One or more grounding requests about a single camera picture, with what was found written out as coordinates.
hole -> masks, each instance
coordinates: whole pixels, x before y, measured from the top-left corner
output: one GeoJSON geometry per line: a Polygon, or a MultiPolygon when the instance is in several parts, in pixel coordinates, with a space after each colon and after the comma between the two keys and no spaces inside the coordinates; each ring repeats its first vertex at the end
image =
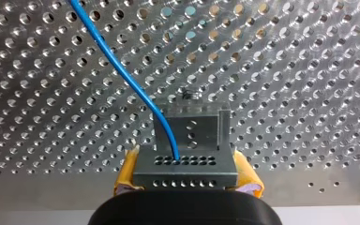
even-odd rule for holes
{"type": "Polygon", "coordinates": [[[218,183],[215,180],[209,181],[209,187],[213,188],[217,185],[218,183]]]}
{"type": "Polygon", "coordinates": [[[79,36],[72,37],[72,44],[80,45],[80,44],[82,44],[82,42],[83,42],[83,40],[81,37],[79,37],[79,36]]]}
{"type": "Polygon", "coordinates": [[[73,23],[73,22],[75,22],[76,20],[77,20],[77,14],[75,14],[75,12],[68,12],[67,14],[66,14],[66,19],[67,19],[67,21],[68,22],[70,22],[70,23],[73,23]]]}
{"type": "Polygon", "coordinates": [[[36,47],[38,45],[38,42],[37,42],[37,40],[35,38],[29,37],[27,39],[27,44],[28,44],[29,47],[33,48],[33,47],[36,47]]]}
{"type": "Polygon", "coordinates": [[[160,185],[160,182],[158,180],[153,181],[154,187],[159,187],[159,185],[160,185]]]}
{"type": "Polygon", "coordinates": [[[51,37],[49,39],[49,43],[52,45],[52,46],[57,46],[60,44],[60,39],[58,37],[51,37]]]}
{"type": "Polygon", "coordinates": [[[31,17],[25,13],[20,14],[20,22],[22,24],[29,24],[31,22],[31,17]]]}
{"type": "Polygon", "coordinates": [[[195,134],[194,134],[194,133],[189,133],[187,136],[188,136],[189,139],[194,139],[194,138],[195,138],[195,134]]]}
{"type": "Polygon", "coordinates": [[[145,8],[140,8],[140,9],[137,11],[137,16],[138,16],[141,20],[144,20],[145,18],[147,18],[147,15],[148,15],[148,11],[147,11],[147,9],[145,9],[145,8]]]}
{"type": "Polygon", "coordinates": [[[195,149],[198,147],[198,144],[196,142],[190,142],[188,145],[187,145],[188,148],[191,148],[191,149],[195,149]]]}
{"type": "Polygon", "coordinates": [[[123,34],[119,34],[117,37],[116,37],[116,40],[121,43],[121,44],[125,44],[128,42],[128,38],[127,36],[123,35],[123,34]]]}
{"type": "Polygon", "coordinates": [[[91,11],[89,13],[89,18],[90,18],[90,20],[96,22],[96,21],[100,20],[100,13],[98,13],[97,11],[91,11]]]}
{"type": "Polygon", "coordinates": [[[45,23],[53,23],[54,16],[49,12],[45,12],[43,13],[42,19],[45,23]]]}
{"type": "Polygon", "coordinates": [[[190,120],[186,126],[187,129],[194,129],[197,126],[197,122],[190,120]]]}
{"type": "Polygon", "coordinates": [[[78,64],[78,66],[80,66],[81,68],[83,68],[84,66],[86,66],[87,61],[86,61],[86,59],[84,59],[84,58],[79,58],[79,59],[77,60],[77,64],[78,64]]]}
{"type": "Polygon", "coordinates": [[[150,41],[150,39],[151,39],[150,36],[145,33],[140,36],[140,41],[142,43],[148,43],[150,41]]]}
{"type": "Polygon", "coordinates": [[[172,10],[169,8],[169,7],[163,7],[161,10],[160,10],[160,15],[167,19],[169,17],[171,17],[172,15],[172,10]]]}
{"type": "Polygon", "coordinates": [[[186,14],[187,17],[192,17],[193,15],[195,15],[196,11],[197,10],[195,9],[195,7],[186,7],[185,14],[186,14]]]}
{"type": "Polygon", "coordinates": [[[125,13],[121,9],[117,9],[113,13],[113,18],[116,19],[117,21],[122,21],[124,19],[124,17],[125,17],[125,13]]]}
{"type": "Polygon", "coordinates": [[[0,24],[1,25],[8,24],[8,18],[5,15],[0,14],[0,24]]]}

perforated metal bracket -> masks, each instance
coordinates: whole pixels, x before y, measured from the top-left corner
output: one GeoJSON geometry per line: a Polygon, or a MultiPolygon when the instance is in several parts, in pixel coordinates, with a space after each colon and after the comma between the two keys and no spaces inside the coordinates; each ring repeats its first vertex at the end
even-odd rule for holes
{"type": "Polygon", "coordinates": [[[195,100],[161,106],[177,139],[181,159],[173,160],[163,128],[155,120],[157,151],[142,145],[133,183],[146,188],[225,188],[236,185],[229,146],[230,110],[226,104],[195,100]]]}

blue wire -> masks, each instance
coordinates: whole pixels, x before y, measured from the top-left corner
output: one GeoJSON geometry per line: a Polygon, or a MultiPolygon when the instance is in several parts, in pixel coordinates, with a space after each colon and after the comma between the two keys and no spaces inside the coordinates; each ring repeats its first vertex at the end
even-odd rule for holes
{"type": "Polygon", "coordinates": [[[125,81],[130,85],[130,87],[133,88],[133,90],[137,93],[137,95],[139,95],[142,101],[150,108],[153,114],[157,117],[160,124],[163,126],[166,135],[168,136],[169,142],[172,147],[173,158],[175,160],[178,160],[180,158],[180,155],[179,155],[179,150],[177,148],[176,139],[174,138],[171,127],[169,126],[165,116],[163,116],[157,105],[154,104],[154,102],[151,100],[149,96],[147,96],[147,94],[145,94],[145,92],[142,90],[139,84],[135,80],[133,80],[131,75],[122,66],[121,62],[111,52],[110,47],[104,41],[104,39],[102,38],[99,31],[96,29],[93,22],[89,19],[89,16],[83,10],[82,6],[79,4],[79,0],[70,0],[70,3],[74,8],[75,12],[77,13],[78,17],[81,18],[81,21],[83,22],[84,26],[86,26],[92,38],[95,40],[95,42],[97,43],[101,51],[105,54],[105,56],[108,58],[110,63],[113,65],[113,67],[119,72],[122,78],[125,79],[125,81]]]}

white surface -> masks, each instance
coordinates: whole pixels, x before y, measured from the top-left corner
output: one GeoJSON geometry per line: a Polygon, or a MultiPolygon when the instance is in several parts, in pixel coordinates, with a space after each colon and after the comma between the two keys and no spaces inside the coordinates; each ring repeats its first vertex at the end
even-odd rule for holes
{"type": "MultiPolygon", "coordinates": [[[[360,206],[278,207],[284,225],[357,225],[360,206]]],[[[92,210],[0,212],[0,225],[83,225],[92,210]]]]}

metal plate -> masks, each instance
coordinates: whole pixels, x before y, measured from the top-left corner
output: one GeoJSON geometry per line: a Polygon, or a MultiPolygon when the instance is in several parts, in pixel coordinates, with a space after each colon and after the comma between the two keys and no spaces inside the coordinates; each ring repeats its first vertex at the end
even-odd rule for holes
{"type": "MultiPolygon", "coordinates": [[[[360,1],[82,1],[154,98],[232,107],[274,206],[360,204],[360,1]]],[[[67,1],[0,1],[0,209],[93,209],[151,113],[67,1]]]]}

